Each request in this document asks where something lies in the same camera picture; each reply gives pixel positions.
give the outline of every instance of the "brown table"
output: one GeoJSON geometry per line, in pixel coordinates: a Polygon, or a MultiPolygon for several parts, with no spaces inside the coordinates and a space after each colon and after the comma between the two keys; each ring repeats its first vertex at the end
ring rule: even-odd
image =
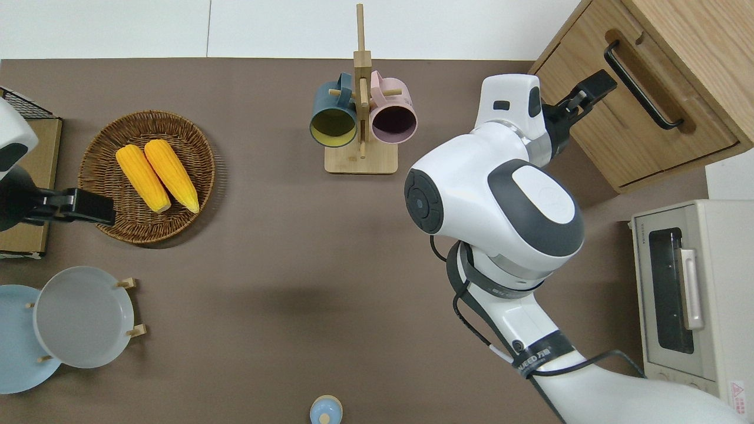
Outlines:
{"type": "MultiPolygon", "coordinates": [[[[75,186],[102,127],[143,109],[192,120],[220,161],[208,208],[157,248],[56,224],[45,258],[0,262],[0,284],[41,288],[77,265],[136,277],[149,326],[111,364],[62,366],[0,397],[0,422],[305,423],[325,393],[352,424],[557,422],[458,322],[444,265],[403,200],[410,165],[470,130],[482,79],[530,65],[376,60],[408,84],[419,129],[395,175],[359,176],[328,174],[308,134],[315,88],[350,60],[3,60],[1,85],[65,119],[57,188],[75,186]]],[[[618,221],[706,197],[703,171],[613,197],[577,146],[550,170],[581,202],[587,242],[538,298],[585,355],[623,349],[640,361],[630,232],[618,221]]]]}

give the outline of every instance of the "yellow corn cob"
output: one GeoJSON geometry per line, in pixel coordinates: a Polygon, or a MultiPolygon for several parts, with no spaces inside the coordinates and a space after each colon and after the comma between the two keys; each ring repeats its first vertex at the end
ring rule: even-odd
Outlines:
{"type": "Polygon", "coordinates": [[[129,144],[121,147],[115,153],[115,159],[149,209],[159,214],[170,207],[165,189],[138,146],[129,144]]]}
{"type": "Polygon", "coordinates": [[[152,140],[144,146],[144,153],[170,194],[180,204],[197,214],[199,199],[196,188],[178,156],[170,148],[170,144],[165,140],[152,140]]]}

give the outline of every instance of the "warning label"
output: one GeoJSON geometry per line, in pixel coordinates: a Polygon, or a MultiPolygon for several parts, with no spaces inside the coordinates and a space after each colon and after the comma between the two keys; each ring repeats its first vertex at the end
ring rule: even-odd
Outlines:
{"type": "Polygon", "coordinates": [[[743,387],[743,381],[731,381],[731,406],[740,415],[746,417],[746,390],[743,387]]]}

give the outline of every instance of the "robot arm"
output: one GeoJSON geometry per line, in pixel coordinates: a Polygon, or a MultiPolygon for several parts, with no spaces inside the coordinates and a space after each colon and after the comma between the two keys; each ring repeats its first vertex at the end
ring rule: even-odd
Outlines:
{"type": "Polygon", "coordinates": [[[549,106],[541,104],[533,75],[487,78],[471,133],[438,146],[409,171],[409,214],[424,232],[459,240],[447,258],[456,298],[494,330],[508,361],[563,422],[743,422],[702,391],[586,361],[535,300],[534,291],[584,241],[576,202],[541,167],[562,151],[570,126],[614,87],[600,71],[549,106]]]}
{"type": "Polygon", "coordinates": [[[37,188],[18,161],[38,143],[23,117],[0,99],[0,231],[18,223],[40,226],[53,220],[113,225],[115,211],[110,198],[76,188],[37,188]]]}

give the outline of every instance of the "plate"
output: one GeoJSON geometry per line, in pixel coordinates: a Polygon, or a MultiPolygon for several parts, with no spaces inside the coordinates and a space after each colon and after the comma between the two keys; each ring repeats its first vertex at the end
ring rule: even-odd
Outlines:
{"type": "Polygon", "coordinates": [[[97,225],[110,237],[132,244],[156,243],[180,233],[198,217],[172,196],[168,210],[152,212],[118,166],[118,149],[127,144],[143,149],[148,141],[157,138],[170,144],[194,183],[199,213],[207,205],[215,183],[215,158],[199,127],[171,112],[131,113],[111,122],[94,137],[78,170],[79,187],[107,196],[115,203],[115,225],[97,225]]]}
{"type": "Polygon", "coordinates": [[[0,395],[23,392],[42,384],[57,370],[60,361],[41,363],[47,352],[34,335],[34,303],[39,290],[16,284],[0,286],[0,395]]]}
{"type": "Polygon", "coordinates": [[[34,307],[39,344],[64,364],[102,367],[126,349],[133,305],[118,280],[102,269],[75,266],[42,288],[34,307]]]}

